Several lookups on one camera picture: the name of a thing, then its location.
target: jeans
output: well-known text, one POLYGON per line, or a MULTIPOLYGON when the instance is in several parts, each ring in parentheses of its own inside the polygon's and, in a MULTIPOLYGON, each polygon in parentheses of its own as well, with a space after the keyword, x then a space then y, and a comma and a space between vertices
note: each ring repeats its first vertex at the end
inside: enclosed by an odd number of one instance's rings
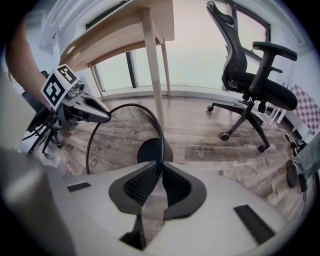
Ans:
POLYGON ((320 169, 320 132, 292 159, 296 173, 303 174, 307 180, 320 169))

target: floor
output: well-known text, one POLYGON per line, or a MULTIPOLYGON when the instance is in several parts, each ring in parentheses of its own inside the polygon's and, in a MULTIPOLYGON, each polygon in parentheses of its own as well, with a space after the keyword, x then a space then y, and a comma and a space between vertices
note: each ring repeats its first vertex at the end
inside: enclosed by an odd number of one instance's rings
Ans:
MULTIPOLYGON (((124 98, 104 103, 110 110, 122 104, 137 103, 156 113, 152 97, 124 98)), ((220 140, 220 133, 227 131, 239 115, 218 107, 212 113, 207 112, 209 104, 209 99, 163 97, 164 136, 173 150, 173 161, 239 182, 274 206, 288 220, 301 215, 305 206, 303 194, 298 186, 290 189, 286 180, 286 162, 292 158, 292 153, 283 135, 288 133, 292 140, 295 138, 286 123, 274 123, 264 129, 271 146, 264 153, 259 153, 257 146, 262 140, 248 121, 228 141, 220 140)), ((57 167, 61 176, 86 174, 86 149, 95 126, 94 123, 79 122, 73 130, 61 131, 62 149, 49 144, 49 159, 38 151, 35 155, 43 163, 57 167)), ((314 187, 315 182, 310 178, 308 197, 314 187)), ((159 182, 142 208, 147 242, 161 229, 162 212, 166 207, 167 195, 159 182)))

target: black wire mesh basket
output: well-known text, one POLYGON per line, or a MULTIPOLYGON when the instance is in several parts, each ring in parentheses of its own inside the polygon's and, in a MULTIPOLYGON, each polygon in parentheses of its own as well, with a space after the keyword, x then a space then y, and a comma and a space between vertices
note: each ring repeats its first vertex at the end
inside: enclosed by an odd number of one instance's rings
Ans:
POLYGON ((153 113, 139 104, 110 111, 107 123, 98 123, 86 151, 88 174, 104 173, 146 161, 173 161, 173 152, 153 113))

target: pink checkered fabric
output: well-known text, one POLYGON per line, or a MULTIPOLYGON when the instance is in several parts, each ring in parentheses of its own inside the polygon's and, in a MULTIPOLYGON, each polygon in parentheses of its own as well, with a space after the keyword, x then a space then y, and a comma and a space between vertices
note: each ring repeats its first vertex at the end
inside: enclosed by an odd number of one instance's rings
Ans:
POLYGON ((290 90, 298 100, 293 112, 308 126, 311 134, 315 135, 320 126, 320 107, 300 86, 294 85, 290 90))

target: black office chair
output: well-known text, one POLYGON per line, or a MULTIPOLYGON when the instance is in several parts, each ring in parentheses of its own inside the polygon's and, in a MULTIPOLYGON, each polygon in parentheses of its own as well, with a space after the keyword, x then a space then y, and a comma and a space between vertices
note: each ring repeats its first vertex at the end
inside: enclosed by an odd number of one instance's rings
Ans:
POLYGON ((252 46, 256 50, 263 51, 263 58, 256 74, 247 73, 246 54, 241 46, 237 32, 232 27, 235 22, 234 19, 219 11, 213 1, 209 1, 206 8, 227 43, 228 56, 223 68, 222 82, 229 91, 243 94, 242 98, 247 105, 246 109, 243 109, 232 105, 212 103, 207 109, 211 112, 214 110, 214 106, 217 106, 241 115, 240 119, 229 131, 221 133, 220 138, 223 141, 227 141, 239 125, 248 120, 264 142, 258 147, 258 150, 262 153, 270 147, 270 144, 260 126, 261 124, 258 122, 258 118, 251 113, 251 110, 255 101, 261 101, 258 106, 258 111, 261 113, 266 111, 266 102, 288 111, 292 111, 297 107, 297 98, 290 90, 268 80, 270 71, 276 70, 272 67, 276 55, 296 61, 297 54, 274 43, 255 41, 252 46))
MULTIPOLYGON (((42 71, 41 73, 45 76, 45 78, 48 78, 49 74, 46 71, 42 71)), ((23 139, 24 141, 32 136, 38 136, 38 138, 35 140, 31 148, 29 149, 28 154, 32 154, 34 152, 36 146, 43 140, 44 136, 50 130, 42 149, 43 155, 46 158, 48 158, 49 154, 46 153, 46 148, 49 142, 55 143, 57 148, 59 149, 62 148, 62 143, 58 139, 58 130, 60 129, 60 127, 54 126, 58 119, 54 113, 47 109, 47 107, 43 105, 40 101, 33 98, 33 96, 30 93, 25 91, 22 94, 22 96, 36 112, 34 118, 32 119, 27 129, 27 131, 32 134, 23 139)))

